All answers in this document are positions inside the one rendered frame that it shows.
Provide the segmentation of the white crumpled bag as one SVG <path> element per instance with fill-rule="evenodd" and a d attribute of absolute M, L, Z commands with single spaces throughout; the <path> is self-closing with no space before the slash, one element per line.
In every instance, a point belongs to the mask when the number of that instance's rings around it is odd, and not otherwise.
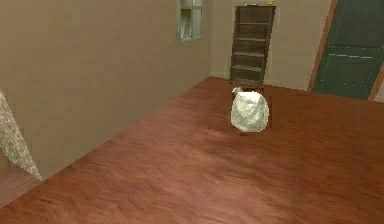
<path fill-rule="evenodd" d="M 269 120 L 269 106 L 264 96 L 241 87 L 235 87 L 232 93 L 231 124 L 241 132 L 262 132 Z"/>

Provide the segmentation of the dark green door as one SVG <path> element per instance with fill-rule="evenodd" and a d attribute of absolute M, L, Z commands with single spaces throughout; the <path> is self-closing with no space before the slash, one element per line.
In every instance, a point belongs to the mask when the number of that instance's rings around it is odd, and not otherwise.
<path fill-rule="evenodd" d="M 384 63 L 384 0 L 338 0 L 313 92 L 367 100 Z"/>

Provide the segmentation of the grey framed window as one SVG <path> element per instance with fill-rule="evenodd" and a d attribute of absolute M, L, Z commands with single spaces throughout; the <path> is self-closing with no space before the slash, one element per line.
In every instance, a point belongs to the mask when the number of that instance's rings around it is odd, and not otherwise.
<path fill-rule="evenodd" d="M 178 0 L 178 40 L 186 43 L 202 37 L 203 0 Z"/>

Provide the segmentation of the patterned grey curtain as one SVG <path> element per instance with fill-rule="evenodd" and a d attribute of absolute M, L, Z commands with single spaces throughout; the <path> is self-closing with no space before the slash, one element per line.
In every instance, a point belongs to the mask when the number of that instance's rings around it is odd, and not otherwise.
<path fill-rule="evenodd" d="M 7 100 L 0 90 L 0 148 L 5 157 L 32 176 L 43 180 Z"/>

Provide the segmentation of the dark brown bookshelf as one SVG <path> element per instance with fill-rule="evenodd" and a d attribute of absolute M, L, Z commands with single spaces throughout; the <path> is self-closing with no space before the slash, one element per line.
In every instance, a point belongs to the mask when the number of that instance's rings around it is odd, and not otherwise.
<path fill-rule="evenodd" d="M 246 4 L 235 7 L 230 81 L 246 85 L 263 84 L 275 5 Z"/>

